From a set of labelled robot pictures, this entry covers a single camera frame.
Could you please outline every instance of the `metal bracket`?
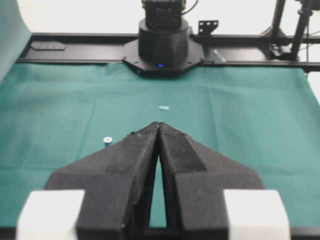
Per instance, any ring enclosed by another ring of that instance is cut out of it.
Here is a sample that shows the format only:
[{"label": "metal bracket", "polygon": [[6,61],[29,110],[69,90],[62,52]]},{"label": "metal bracket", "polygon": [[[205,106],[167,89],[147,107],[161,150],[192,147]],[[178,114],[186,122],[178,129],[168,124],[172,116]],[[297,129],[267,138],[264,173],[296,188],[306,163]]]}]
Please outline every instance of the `metal bracket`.
[{"label": "metal bracket", "polygon": [[38,51],[52,50],[52,51],[63,51],[66,49],[66,45],[59,41],[33,41],[31,48]]},{"label": "metal bracket", "polygon": [[219,26],[218,20],[203,20],[198,23],[198,34],[202,36],[209,36]]},{"label": "metal bracket", "polygon": [[288,46],[281,46],[277,44],[269,44],[269,49],[272,54],[272,56],[275,59],[280,59],[280,60],[293,60],[297,61],[297,59],[293,59],[293,55],[291,53],[291,49]]}]

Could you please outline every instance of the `green tablecloth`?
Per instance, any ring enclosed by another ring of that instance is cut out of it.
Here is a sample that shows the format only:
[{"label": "green tablecloth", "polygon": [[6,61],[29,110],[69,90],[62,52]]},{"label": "green tablecloth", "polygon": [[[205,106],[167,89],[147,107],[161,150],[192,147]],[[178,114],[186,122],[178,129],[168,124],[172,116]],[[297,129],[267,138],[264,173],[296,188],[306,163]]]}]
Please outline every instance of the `green tablecloth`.
[{"label": "green tablecloth", "polygon": [[[258,171],[292,226],[320,226],[320,106],[302,70],[198,67],[146,79],[124,64],[13,66],[0,84],[0,226],[16,224],[52,171],[154,121]],[[158,175],[152,226],[165,225],[161,184]]]}]

